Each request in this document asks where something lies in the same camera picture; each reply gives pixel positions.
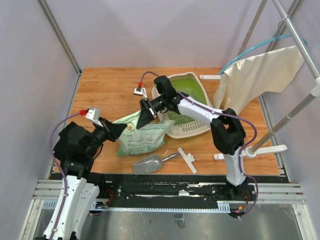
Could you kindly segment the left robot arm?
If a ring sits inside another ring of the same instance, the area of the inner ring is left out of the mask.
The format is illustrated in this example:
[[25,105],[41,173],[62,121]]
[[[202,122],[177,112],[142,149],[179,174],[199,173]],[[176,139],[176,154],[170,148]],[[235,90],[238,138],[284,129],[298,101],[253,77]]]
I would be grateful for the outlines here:
[[92,172],[95,156],[106,141],[115,142],[125,123],[99,119],[94,131],[70,122],[58,135],[53,157],[60,161],[62,186],[50,222],[41,240],[79,240],[82,227],[96,198],[107,193],[105,177]]

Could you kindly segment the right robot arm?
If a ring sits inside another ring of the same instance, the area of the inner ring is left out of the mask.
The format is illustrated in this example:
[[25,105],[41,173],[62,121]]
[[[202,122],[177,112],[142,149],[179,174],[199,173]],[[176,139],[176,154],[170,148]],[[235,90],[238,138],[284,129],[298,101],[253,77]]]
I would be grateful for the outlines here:
[[203,123],[211,129],[214,146],[224,156],[227,196],[232,200],[240,199],[248,185],[240,154],[246,132],[235,111],[231,108],[223,111],[196,101],[186,93],[177,91],[167,76],[159,76],[153,82],[160,96],[151,101],[147,98],[140,101],[140,114],[135,128],[139,130],[151,123],[163,110]]

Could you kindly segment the metal litter scoop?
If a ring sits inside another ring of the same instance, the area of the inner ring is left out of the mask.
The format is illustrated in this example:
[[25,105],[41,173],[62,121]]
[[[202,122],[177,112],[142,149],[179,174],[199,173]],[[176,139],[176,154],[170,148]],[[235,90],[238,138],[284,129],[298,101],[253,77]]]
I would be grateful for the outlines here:
[[153,173],[161,169],[163,162],[178,157],[179,153],[173,153],[165,158],[161,158],[159,155],[152,154],[137,162],[132,167],[135,175],[145,175]]

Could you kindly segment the white plastic bag clip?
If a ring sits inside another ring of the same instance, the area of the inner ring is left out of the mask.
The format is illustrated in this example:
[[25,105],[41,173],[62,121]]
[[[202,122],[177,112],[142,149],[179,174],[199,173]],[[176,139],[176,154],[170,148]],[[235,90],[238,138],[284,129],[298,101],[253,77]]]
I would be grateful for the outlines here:
[[180,153],[180,155],[182,156],[182,158],[184,159],[185,163],[187,164],[187,166],[189,167],[191,172],[193,174],[196,174],[197,170],[193,165],[193,162],[195,162],[194,156],[191,153],[186,154],[181,147],[179,147],[177,150]]

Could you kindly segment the green cat litter bag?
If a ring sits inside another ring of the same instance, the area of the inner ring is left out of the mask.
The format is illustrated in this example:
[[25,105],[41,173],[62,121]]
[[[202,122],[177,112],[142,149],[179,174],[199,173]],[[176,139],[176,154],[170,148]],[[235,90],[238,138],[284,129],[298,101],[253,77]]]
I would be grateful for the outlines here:
[[161,120],[148,123],[137,129],[140,111],[115,120],[115,124],[126,124],[126,129],[118,138],[117,156],[142,155],[153,152],[167,143],[165,134],[174,126],[174,120]]

